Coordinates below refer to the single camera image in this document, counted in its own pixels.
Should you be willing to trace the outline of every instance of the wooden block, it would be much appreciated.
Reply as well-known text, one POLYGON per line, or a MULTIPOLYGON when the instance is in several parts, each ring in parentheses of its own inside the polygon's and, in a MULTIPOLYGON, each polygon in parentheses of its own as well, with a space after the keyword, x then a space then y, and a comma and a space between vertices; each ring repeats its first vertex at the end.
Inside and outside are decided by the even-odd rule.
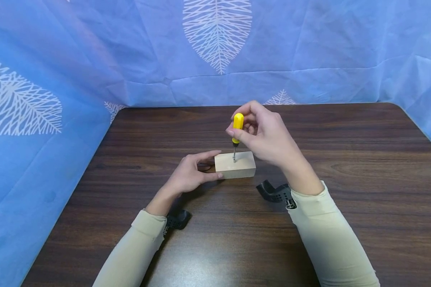
POLYGON ((251 151, 236 153, 236 163, 233 153, 222 153, 214 157, 216 172, 223 174, 225 179, 253 177, 255 175, 254 155, 251 151))

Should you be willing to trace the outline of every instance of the sleeve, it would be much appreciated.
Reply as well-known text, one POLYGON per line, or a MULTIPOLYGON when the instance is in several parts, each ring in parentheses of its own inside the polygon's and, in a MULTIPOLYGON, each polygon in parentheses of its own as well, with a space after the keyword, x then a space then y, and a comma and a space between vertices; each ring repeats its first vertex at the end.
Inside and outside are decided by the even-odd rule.
POLYGON ((380 286, 366 252, 330 197, 291 190, 297 208, 288 209, 322 287, 380 286))
POLYGON ((136 287, 142 282, 155 252, 163 242, 166 217, 141 210, 131 228, 110 253, 94 287, 136 287))

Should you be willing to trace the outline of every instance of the blue fabric backdrop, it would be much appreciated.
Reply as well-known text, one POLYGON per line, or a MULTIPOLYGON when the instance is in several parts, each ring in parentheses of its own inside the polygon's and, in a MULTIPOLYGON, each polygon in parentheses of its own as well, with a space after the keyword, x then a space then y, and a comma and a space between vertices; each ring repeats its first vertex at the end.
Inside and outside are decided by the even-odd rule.
POLYGON ((431 139, 431 1, 0 0, 0 286, 125 106, 392 102, 431 139))

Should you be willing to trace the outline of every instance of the yellow screwdriver handle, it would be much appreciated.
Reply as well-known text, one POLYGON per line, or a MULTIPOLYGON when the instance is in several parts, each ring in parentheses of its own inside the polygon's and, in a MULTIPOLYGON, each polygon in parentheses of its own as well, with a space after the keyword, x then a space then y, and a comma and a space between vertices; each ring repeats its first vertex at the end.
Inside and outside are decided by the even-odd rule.
MULTIPOLYGON (((242 130, 243 125, 244 125, 244 115, 239 112, 233 118, 233 128, 242 130)), ((235 138, 231 139, 231 141, 235 144, 239 144, 239 141, 235 138)))

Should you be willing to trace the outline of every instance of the finger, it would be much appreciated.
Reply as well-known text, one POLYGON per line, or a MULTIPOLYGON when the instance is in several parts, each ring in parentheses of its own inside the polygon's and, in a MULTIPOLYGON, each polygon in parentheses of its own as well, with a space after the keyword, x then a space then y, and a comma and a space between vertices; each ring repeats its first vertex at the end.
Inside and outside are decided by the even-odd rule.
POLYGON ((198 164, 198 171, 206 171, 206 170, 210 170, 211 166, 210 165, 206 165, 206 164, 198 164))
POLYGON ((243 127, 243 130, 249 132, 249 127, 251 127, 251 124, 245 124, 245 126, 243 127))
POLYGON ((243 144, 245 144, 247 147, 251 145, 251 142, 254 141, 255 136, 251 135, 250 133, 246 132, 245 130, 240 129, 228 129, 227 133, 229 136, 234 137, 235 139, 239 140, 243 144))
POLYGON ((194 154, 193 157, 196 161, 196 163, 200 163, 202 160, 209 159, 211 157, 215 157, 216 155, 220 154, 222 151, 215 150, 215 151, 206 151, 194 154))
POLYGON ((244 117, 244 123, 257 124, 257 117, 254 114, 248 114, 244 117))
POLYGON ((250 133, 251 135, 254 135, 255 134, 255 128, 253 126, 249 126, 247 132, 250 133))
POLYGON ((249 115, 249 114, 258 115, 258 114, 261 114, 262 112, 266 112, 266 111, 268 111, 267 108, 260 105, 259 102, 257 102, 256 100, 251 100, 250 102, 245 103, 244 105, 242 105, 238 109, 236 109, 236 111, 231 116, 231 119, 233 120, 234 116, 238 112, 242 113, 243 115, 249 115))
MULTIPOLYGON (((257 118, 253 114, 246 115, 244 118, 244 124, 255 124, 257 125, 257 118)), ((233 128, 233 121, 228 125, 227 129, 233 128)))
POLYGON ((201 164, 201 165, 214 165, 214 158, 210 157, 208 159, 203 159, 198 164, 201 164))
POLYGON ((203 175, 203 181, 201 183, 209 182, 209 181, 217 181, 223 178, 223 174, 220 172, 212 172, 212 173, 201 173, 203 175))

